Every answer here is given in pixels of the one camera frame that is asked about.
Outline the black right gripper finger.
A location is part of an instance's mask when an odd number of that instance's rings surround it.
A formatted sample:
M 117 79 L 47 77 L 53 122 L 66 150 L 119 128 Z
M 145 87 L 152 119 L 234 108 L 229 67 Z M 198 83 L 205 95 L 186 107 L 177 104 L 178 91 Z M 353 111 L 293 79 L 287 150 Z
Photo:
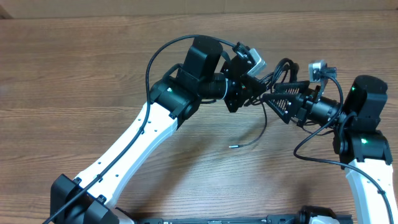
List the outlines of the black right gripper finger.
M 276 83 L 271 94 L 301 94 L 308 90 L 309 85 L 309 81 Z
M 276 115 L 286 124 L 289 124 L 300 108 L 300 94 L 265 93 L 261 100 L 265 102 Z

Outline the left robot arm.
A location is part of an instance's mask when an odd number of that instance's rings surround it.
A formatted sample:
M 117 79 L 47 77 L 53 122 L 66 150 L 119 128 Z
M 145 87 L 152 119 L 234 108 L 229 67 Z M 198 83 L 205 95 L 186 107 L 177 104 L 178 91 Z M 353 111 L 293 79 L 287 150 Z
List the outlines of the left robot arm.
M 127 183 L 163 141 L 204 104 L 224 101 L 232 113 L 265 92 L 257 79 L 266 66 L 256 49 L 193 35 L 183 63 L 146 85 L 146 102 L 120 138 L 92 165 L 70 179 L 60 175 L 50 190 L 48 223 L 132 223 L 116 210 Z

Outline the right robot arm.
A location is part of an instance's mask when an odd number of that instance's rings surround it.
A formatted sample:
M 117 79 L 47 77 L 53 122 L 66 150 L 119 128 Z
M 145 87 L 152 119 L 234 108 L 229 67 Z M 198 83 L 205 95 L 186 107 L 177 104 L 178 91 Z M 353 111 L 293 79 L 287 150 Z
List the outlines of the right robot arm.
M 387 83 L 369 75 L 354 79 L 347 97 L 325 98 L 323 89 L 334 75 L 322 75 L 316 89 L 309 82 L 278 83 L 261 100 L 289 123 L 307 121 L 319 125 L 294 149 L 296 158 L 340 166 L 353 193 L 359 223 L 397 223 L 397 205 L 392 184 L 392 152 L 377 126 L 387 101 Z M 338 161 L 298 154 L 298 150 L 326 128 L 333 131 L 333 150 Z

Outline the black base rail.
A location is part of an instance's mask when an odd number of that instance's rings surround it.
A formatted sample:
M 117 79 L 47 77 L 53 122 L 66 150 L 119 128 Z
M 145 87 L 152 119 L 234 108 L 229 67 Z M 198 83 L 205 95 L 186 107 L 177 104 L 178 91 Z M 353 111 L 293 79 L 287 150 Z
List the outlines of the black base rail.
M 145 224 L 294 224 L 294 223 L 310 223 L 308 218 L 304 217 L 304 213 L 299 211 L 298 214 L 278 214 L 268 215 L 266 217 L 241 217 L 241 218 L 186 218 L 186 219 L 163 219 L 154 217 L 134 217 L 121 208 L 117 210 L 123 212 L 134 223 Z

